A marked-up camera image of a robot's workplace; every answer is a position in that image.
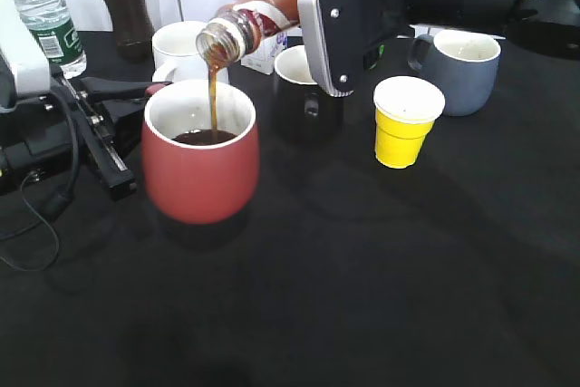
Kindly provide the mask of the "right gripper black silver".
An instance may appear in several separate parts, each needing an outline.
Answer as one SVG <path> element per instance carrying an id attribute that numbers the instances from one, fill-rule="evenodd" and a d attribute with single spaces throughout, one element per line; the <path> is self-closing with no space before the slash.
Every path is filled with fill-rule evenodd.
<path id="1" fill-rule="evenodd" d="M 298 0 L 299 24 L 314 81 L 344 97 L 381 57 L 387 40 L 411 34 L 404 0 Z"/>

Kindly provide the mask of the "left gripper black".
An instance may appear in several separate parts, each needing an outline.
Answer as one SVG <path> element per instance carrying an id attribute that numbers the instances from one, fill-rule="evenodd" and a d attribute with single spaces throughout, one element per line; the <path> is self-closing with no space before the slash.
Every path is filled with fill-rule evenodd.
<path id="1" fill-rule="evenodd" d="M 96 77 L 51 79 L 63 92 L 79 141 L 79 160 L 114 200 L 136 189 L 123 161 L 140 141 L 140 99 L 171 82 L 124 82 Z M 1 116 L 1 192 L 17 189 L 29 173 L 46 179 L 72 167 L 72 140 L 57 99 L 47 94 L 19 101 Z"/>

